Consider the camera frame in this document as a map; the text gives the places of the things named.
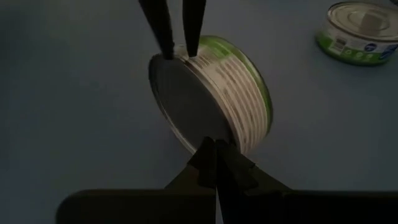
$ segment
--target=tin can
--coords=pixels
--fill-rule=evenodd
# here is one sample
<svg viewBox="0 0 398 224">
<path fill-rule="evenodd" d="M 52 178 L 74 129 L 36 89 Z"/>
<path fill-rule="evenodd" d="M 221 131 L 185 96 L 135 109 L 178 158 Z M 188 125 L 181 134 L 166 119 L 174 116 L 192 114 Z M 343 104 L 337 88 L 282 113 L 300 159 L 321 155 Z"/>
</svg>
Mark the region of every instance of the tin can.
<svg viewBox="0 0 398 224">
<path fill-rule="evenodd" d="M 325 53 L 338 60 L 383 64 L 398 48 L 398 12 L 364 2 L 334 4 L 316 40 Z"/>
<path fill-rule="evenodd" d="M 202 36 L 195 58 L 183 45 L 175 48 L 174 60 L 155 55 L 149 80 L 161 112 L 191 153 L 209 136 L 244 154 L 271 128 L 264 80 L 242 51 L 220 37 Z"/>
</svg>

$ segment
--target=white and green label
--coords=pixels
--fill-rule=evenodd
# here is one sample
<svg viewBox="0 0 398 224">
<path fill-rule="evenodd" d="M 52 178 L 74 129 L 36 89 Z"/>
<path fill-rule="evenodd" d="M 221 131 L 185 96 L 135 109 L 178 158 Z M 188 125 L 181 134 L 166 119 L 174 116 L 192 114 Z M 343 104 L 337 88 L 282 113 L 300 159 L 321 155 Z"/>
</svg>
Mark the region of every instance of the white and green label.
<svg viewBox="0 0 398 224">
<path fill-rule="evenodd" d="M 212 85 L 224 114 L 236 131 L 242 153 L 253 149 L 268 133 L 272 105 L 268 90 L 250 60 L 222 38 L 203 36 L 198 55 L 189 58 L 184 46 L 176 54 L 189 62 Z"/>
<path fill-rule="evenodd" d="M 331 24 L 317 34 L 320 47 L 344 61 L 372 65 L 384 63 L 398 48 L 397 43 L 371 42 L 353 37 Z"/>
</svg>

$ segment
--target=dark foreground object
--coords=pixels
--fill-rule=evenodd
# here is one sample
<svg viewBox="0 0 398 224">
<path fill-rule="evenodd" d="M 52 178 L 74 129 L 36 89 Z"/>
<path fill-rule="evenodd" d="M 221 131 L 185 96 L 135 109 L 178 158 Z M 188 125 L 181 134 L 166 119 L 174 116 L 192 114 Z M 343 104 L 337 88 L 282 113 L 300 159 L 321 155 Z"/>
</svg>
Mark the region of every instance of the dark foreground object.
<svg viewBox="0 0 398 224">
<path fill-rule="evenodd" d="M 291 190 L 224 141 L 205 138 L 165 189 L 84 190 L 66 198 L 57 223 L 396 223 L 395 192 Z"/>
</svg>

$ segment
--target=metal can lid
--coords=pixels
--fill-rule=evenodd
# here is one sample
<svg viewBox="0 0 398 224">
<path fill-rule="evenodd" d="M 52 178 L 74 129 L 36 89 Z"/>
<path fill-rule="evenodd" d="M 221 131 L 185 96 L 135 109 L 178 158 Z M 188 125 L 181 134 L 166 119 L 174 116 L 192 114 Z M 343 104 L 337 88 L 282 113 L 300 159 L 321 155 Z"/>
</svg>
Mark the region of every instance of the metal can lid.
<svg viewBox="0 0 398 224">
<path fill-rule="evenodd" d="M 328 11 L 330 22 L 359 38 L 379 42 L 398 41 L 398 11 L 365 2 L 342 2 Z"/>
<path fill-rule="evenodd" d="M 172 130 L 194 153 L 205 136 L 234 142 L 220 106 L 211 91 L 180 59 L 165 60 L 157 55 L 149 65 L 150 82 L 160 110 Z"/>
</svg>

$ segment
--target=blue surface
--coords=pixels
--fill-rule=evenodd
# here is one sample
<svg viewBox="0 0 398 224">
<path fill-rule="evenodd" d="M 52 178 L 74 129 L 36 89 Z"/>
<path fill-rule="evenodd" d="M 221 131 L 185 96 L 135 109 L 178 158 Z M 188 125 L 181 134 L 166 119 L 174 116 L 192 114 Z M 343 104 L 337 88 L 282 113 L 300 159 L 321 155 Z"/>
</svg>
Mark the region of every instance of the blue surface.
<svg viewBox="0 0 398 224">
<path fill-rule="evenodd" d="M 269 87 L 260 168 L 295 189 L 398 190 L 398 58 L 324 55 L 313 35 L 334 2 L 209 1 L 203 34 L 240 47 Z M 147 79 L 158 51 L 136 1 L 0 3 L 0 223 L 53 223 L 73 192 L 163 187 L 184 167 Z"/>
</svg>

